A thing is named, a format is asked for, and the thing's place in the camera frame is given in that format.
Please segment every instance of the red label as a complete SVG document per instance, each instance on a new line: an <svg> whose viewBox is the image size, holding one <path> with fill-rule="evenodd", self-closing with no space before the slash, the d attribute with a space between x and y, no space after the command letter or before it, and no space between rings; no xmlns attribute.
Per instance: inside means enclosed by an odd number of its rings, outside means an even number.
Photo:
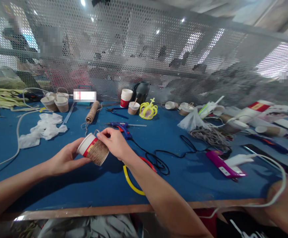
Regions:
<svg viewBox="0 0 288 238"><path fill-rule="evenodd" d="M87 154L90 152L91 148L94 146L94 144L98 141L98 138L94 138L94 140L91 142L91 144L88 146L86 151L83 153L83 157L87 157Z"/></svg>
<svg viewBox="0 0 288 238"><path fill-rule="evenodd" d="M121 99L121 107L128 107L128 104L129 104L130 101L124 101L123 99Z"/></svg>
<svg viewBox="0 0 288 238"><path fill-rule="evenodd" d="M264 112L269 107L270 107L270 105L265 105L265 104L260 103L260 102L255 102L254 104L251 104L250 106L248 106L248 108L250 108L252 110L259 111L259 112Z"/></svg>

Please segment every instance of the yellow cable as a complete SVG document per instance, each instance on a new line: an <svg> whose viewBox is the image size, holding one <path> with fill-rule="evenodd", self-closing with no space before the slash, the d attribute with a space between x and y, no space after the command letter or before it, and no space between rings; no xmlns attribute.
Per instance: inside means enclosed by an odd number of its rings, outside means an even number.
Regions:
<svg viewBox="0 0 288 238"><path fill-rule="evenodd" d="M145 193L141 190L138 190L131 182L128 173L127 173L127 167L126 165L123 165L123 170L124 170L124 175L125 175L125 179L127 181L127 183L130 185L130 187L134 190L134 192L138 193L139 195L143 195L145 196Z"/></svg>

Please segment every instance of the hand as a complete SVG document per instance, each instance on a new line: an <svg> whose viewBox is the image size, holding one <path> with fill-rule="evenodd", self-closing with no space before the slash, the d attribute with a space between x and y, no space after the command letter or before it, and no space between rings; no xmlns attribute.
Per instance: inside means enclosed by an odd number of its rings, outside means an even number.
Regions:
<svg viewBox="0 0 288 238"><path fill-rule="evenodd" d="M110 152L119 160L125 162L130 157L138 157L128 145L122 133L119 130L114 130L108 127L97 134L97 137L110 150Z"/></svg>
<svg viewBox="0 0 288 238"><path fill-rule="evenodd" d="M65 174L91 162L89 158L74 160L78 155L77 149L83 139L79 138L67 144L54 157L45 162L49 175L58 176Z"/></svg>

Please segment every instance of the gray rope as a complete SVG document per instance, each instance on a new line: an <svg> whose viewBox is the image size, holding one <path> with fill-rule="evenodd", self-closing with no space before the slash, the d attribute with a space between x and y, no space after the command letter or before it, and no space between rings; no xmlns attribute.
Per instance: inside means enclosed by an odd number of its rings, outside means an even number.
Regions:
<svg viewBox="0 0 288 238"><path fill-rule="evenodd" d="M207 142L211 146L221 149L222 151L228 151L230 149L230 143L226 140L226 137L223 136L216 128L209 130L203 127L199 127L195 130L191 130L189 134L194 138Z"/></svg>

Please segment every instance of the smartphone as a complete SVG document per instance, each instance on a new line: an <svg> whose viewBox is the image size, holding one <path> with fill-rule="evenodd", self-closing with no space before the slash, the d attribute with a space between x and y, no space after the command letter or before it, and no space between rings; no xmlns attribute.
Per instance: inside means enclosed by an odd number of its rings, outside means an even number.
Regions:
<svg viewBox="0 0 288 238"><path fill-rule="evenodd" d="M288 173L288 166L287 165L285 165L284 163L278 161L276 158L273 158L271 155L267 154L266 152L264 152L263 150L259 149L255 145L245 144L245 145L242 145L242 147L245 148L246 150L250 151L253 154L261 154L261 155L265 155L265 156L271 158L275 162L279 163L282 166L282 168L285 170L285 172ZM267 162L268 164L270 164L271 166L273 166L274 168L276 168L277 170L280 170L279 167L277 167L275 164L273 164L272 162L270 162L266 158L261 157L261 156L258 156L258 157L261 158L262 160L264 160L265 162Z"/></svg>

